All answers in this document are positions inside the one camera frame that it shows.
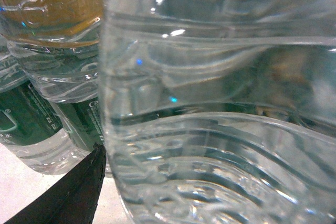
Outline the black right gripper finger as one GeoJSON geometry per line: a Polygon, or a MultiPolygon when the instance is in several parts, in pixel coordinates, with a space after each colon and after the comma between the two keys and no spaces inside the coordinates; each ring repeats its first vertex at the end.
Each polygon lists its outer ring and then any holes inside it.
{"type": "Polygon", "coordinates": [[[105,147],[95,144],[80,163],[6,223],[92,223],[106,163],[105,147]]]}

